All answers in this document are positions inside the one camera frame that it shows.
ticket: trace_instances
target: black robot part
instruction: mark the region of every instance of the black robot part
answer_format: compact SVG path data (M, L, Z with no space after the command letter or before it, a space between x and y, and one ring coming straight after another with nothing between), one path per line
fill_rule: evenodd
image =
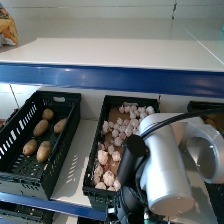
M148 149L141 137L131 135L123 142L123 155L117 171L117 179L122 186L130 186L133 177Z

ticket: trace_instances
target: crate handle hole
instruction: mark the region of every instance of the crate handle hole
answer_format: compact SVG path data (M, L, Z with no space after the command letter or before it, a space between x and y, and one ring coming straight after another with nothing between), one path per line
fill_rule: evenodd
M56 101L56 102L60 102L60 103L63 103L65 102L65 98L64 97L53 97L53 100Z

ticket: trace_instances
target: black cable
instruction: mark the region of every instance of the black cable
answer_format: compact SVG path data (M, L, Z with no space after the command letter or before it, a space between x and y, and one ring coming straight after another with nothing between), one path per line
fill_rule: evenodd
M175 117L171 117L167 120L159 122L158 124L154 125L153 127L149 128L145 132L143 132L140 135L140 137L145 140L148 137L148 135L151 134L152 132L154 132L154 131L158 130L159 128L162 128L166 125L169 125L171 123L179 121L179 120L184 120L184 119L188 119L188 118L192 118L192 117L199 117L199 116L209 115L209 114L220 114L220 113L224 113L224 108L200 110L200 111L196 111L196 112L180 114Z

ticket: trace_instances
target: blue shelf edge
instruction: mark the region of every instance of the blue shelf edge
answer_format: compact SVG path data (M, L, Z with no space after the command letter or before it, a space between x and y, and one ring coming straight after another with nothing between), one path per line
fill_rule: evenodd
M78 205L57 202L54 200L45 201L37 198L0 192L0 201L41 208L69 215L81 216L84 218L90 218L99 221L105 220L104 212L96 211L92 208L82 207Z
M0 63L0 83L224 97L224 71Z

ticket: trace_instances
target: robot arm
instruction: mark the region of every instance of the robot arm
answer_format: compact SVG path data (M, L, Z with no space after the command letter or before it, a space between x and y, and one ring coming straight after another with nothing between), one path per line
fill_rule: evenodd
M140 135L149 127L175 115L177 114L148 116L140 125ZM124 144L124 154L117 176L121 184L126 186L123 187L123 193L134 199L129 183L134 179L146 150L144 146L137 147L142 143L133 146L128 142L130 143L129 139ZM144 143L150 149L150 157L145 163L140 187L146 192L147 205L153 213L170 216L186 212L194 206L194 198L180 150L189 153L205 182L224 183L224 166L221 165L223 164L221 161L224 160L224 140L217 130L210 125L205 125L200 118L185 119L160 127L145 137ZM137 157L133 153L136 147Z

